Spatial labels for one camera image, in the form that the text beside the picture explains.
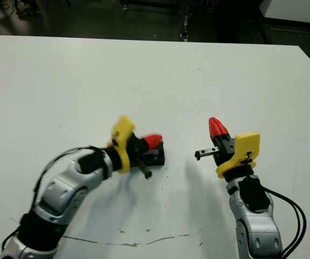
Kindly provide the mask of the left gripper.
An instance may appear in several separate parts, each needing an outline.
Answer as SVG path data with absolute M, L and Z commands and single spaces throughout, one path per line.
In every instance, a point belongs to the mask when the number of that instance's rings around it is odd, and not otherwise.
M 111 141 L 107 146 L 114 148 L 120 158 L 121 166 L 120 169 L 117 169 L 118 173 L 127 173 L 133 162 L 144 174 L 144 177 L 148 179 L 152 176 L 152 172 L 139 156 L 139 145 L 134 142 L 134 139 L 139 140 L 134 134 L 135 127 L 134 122 L 127 116 L 121 116 L 112 129 Z M 147 143 L 148 150 L 159 148 L 163 141 L 161 134 L 149 134 L 144 136 L 143 139 Z

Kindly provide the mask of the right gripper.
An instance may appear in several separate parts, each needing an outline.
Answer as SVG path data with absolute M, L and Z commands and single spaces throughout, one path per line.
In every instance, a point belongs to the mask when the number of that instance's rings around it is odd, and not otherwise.
M 213 156 L 217 176 L 226 181 L 252 175 L 255 159 L 260 153 L 260 134 L 250 132 L 232 138 L 215 117 L 209 118 L 208 127 L 214 146 L 196 151 L 195 158 L 199 161 L 205 156 Z

